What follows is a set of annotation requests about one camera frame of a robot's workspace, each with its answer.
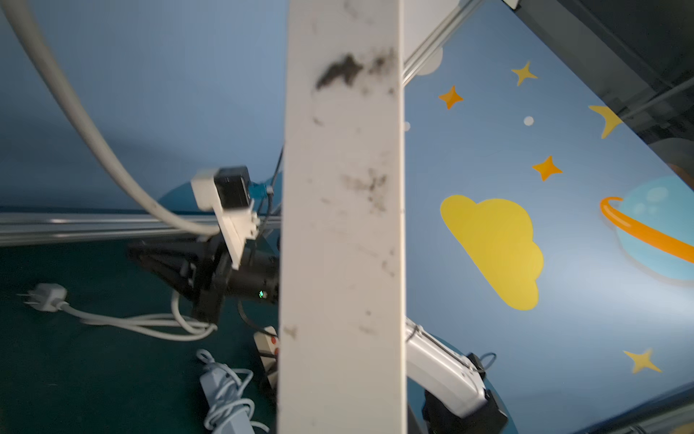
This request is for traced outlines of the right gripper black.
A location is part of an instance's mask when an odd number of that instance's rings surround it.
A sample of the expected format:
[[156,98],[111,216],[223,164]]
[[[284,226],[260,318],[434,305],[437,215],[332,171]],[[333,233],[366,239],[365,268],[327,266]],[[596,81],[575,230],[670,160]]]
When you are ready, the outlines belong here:
[[192,316],[201,322],[219,322],[226,298],[272,305],[279,302],[278,256],[252,248],[236,263],[220,235],[207,242],[133,242],[128,244],[127,257],[192,301]]

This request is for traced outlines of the white power strip with cord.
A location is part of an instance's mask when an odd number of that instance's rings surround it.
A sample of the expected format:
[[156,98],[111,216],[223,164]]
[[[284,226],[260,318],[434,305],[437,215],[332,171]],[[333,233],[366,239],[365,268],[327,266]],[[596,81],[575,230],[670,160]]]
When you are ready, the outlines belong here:
[[206,430],[214,434],[269,433],[269,426],[253,420],[255,401],[244,396],[253,372],[219,363],[204,349],[196,356],[204,364],[200,385],[209,405],[204,418]]

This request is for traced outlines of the white power strip usb ports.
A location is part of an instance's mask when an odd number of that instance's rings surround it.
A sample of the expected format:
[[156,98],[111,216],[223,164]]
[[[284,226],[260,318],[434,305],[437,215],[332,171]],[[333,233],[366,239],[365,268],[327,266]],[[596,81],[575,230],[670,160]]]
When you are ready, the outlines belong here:
[[283,164],[278,429],[403,433],[403,3],[5,1],[1,202],[146,207]]

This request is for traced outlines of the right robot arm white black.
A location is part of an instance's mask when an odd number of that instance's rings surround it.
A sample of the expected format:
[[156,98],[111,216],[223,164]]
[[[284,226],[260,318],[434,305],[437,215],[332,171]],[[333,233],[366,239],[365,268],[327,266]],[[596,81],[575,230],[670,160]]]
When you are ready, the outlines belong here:
[[[226,298],[275,305],[280,298],[280,259],[266,252],[238,260],[222,236],[206,241],[173,238],[134,242],[127,255],[192,304],[201,326],[217,325]],[[411,320],[405,333],[407,374],[424,389],[423,419],[430,433],[500,433],[509,418],[484,383],[475,354],[462,356]]]

